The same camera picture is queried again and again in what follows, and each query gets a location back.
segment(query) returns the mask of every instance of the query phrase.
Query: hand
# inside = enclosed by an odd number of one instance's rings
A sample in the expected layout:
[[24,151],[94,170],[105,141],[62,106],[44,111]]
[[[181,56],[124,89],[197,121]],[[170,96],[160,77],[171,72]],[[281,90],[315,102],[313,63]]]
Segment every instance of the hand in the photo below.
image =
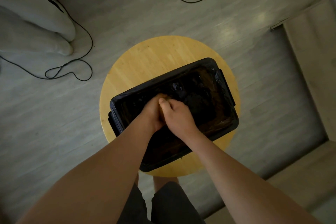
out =
[[175,99],[160,98],[159,104],[168,128],[179,139],[186,142],[188,138],[200,133],[189,108],[184,103]]
[[153,126],[153,133],[158,131],[164,125],[164,122],[160,120],[160,105],[159,99],[164,98],[167,95],[158,94],[153,97],[142,109],[140,116],[145,119],[148,119],[148,124]]

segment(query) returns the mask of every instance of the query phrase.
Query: left hand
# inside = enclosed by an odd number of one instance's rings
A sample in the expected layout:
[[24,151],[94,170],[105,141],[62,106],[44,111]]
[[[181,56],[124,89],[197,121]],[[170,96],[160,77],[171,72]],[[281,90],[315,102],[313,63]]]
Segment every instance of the left hand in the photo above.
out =
[[140,115],[149,119],[149,125],[153,126],[154,132],[158,131],[164,125],[164,122],[160,120],[160,105],[159,99],[165,98],[165,94],[157,94],[153,97],[143,108]]

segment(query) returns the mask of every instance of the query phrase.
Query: round wooden stool top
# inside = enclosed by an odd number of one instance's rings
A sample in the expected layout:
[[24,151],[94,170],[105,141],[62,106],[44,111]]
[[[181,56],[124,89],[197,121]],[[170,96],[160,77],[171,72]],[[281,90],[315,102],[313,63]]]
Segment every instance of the round wooden stool top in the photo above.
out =
[[[143,82],[153,79],[171,70],[194,61],[210,57],[222,69],[227,84],[236,103],[236,112],[240,114],[240,97],[235,77],[226,62],[211,48],[191,38],[182,36],[160,36],[145,40],[127,52],[114,63],[101,89],[99,114],[108,142],[115,139],[115,134],[108,121],[111,99]],[[214,143],[225,150],[235,131],[232,131]],[[163,167],[147,174],[162,177],[178,177],[192,174],[203,168],[195,153],[191,152]]]

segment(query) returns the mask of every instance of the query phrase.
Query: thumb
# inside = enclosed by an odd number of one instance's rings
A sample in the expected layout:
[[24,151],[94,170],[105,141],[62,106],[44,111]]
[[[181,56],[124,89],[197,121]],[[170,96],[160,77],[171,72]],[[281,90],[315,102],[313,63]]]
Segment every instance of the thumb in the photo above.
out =
[[162,109],[163,115],[167,115],[168,113],[172,112],[173,110],[171,109],[170,103],[165,100],[164,98],[159,99],[159,104]]

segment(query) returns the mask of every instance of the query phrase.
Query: white fabric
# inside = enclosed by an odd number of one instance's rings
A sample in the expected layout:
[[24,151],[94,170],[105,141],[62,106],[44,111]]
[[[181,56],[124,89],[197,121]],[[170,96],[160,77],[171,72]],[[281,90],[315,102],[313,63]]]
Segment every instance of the white fabric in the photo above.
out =
[[59,53],[71,55],[71,45],[55,32],[22,20],[0,7],[0,52]]
[[19,15],[25,21],[59,33],[67,41],[75,38],[76,31],[72,21],[48,0],[0,0],[0,6]]

